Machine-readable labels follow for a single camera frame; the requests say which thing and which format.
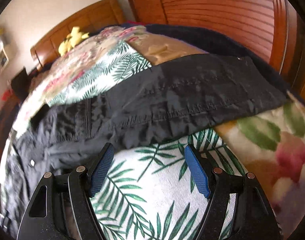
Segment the black jacket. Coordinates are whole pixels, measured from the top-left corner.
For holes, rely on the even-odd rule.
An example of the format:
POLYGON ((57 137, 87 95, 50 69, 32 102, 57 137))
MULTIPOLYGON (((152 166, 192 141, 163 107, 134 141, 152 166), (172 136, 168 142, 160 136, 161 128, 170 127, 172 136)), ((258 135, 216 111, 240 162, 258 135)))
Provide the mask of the black jacket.
POLYGON ((10 235, 17 235, 45 172, 85 164, 107 142, 118 151, 169 142, 277 108, 288 89, 259 59, 195 54, 153 66, 93 98, 41 110, 7 159, 10 235))

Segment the palm leaf print bedsheet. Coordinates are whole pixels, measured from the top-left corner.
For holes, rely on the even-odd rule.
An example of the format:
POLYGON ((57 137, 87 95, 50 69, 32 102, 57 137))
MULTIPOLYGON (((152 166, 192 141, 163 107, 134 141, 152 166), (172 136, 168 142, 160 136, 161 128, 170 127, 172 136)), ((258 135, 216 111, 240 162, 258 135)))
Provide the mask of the palm leaf print bedsheet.
MULTIPOLYGON (((93 98, 157 64, 198 53, 184 42, 153 34, 120 41, 48 104, 93 98)), ((236 128, 237 122, 231 121, 172 142, 117 153, 103 191, 91 200, 108 239, 190 239, 208 202, 196 189, 184 147, 191 142, 227 172, 244 174, 225 142, 236 128)))

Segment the yellow plush toy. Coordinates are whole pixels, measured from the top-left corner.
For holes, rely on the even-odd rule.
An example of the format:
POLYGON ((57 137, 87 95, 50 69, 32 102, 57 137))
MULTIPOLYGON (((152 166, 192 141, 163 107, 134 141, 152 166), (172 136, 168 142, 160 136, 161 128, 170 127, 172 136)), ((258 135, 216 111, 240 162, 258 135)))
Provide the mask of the yellow plush toy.
POLYGON ((60 56, 65 55, 67 52, 75 48, 83 40, 89 38, 89 33, 84 33, 80 31, 79 27, 73 27, 70 34, 66 36, 66 39, 61 42, 58 47, 58 52, 60 56))

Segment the dark navy blanket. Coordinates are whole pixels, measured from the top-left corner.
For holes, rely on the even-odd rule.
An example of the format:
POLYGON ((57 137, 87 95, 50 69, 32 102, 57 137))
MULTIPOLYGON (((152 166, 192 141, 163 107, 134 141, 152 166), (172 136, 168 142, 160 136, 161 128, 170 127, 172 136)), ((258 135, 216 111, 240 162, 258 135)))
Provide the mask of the dark navy blanket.
POLYGON ((143 96, 170 91, 205 93, 223 101, 287 96, 288 85, 271 66, 225 35, 204 28, 160 24, 149 24, 143 29, 196 48, 202 54, 159 63, 156 69, 122 82, 117 91, 139 82, 143 96))

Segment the wooden louvered wardrobe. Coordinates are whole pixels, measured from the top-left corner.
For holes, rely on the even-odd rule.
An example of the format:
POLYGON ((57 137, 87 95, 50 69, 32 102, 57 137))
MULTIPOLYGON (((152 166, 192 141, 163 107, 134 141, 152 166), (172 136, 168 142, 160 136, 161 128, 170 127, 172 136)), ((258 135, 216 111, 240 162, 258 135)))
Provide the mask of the wooden louvered wardrobe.
POLYGON ((135 21, 215 31, 267 62, 305 101, 301 0, 129 0, 135 21))

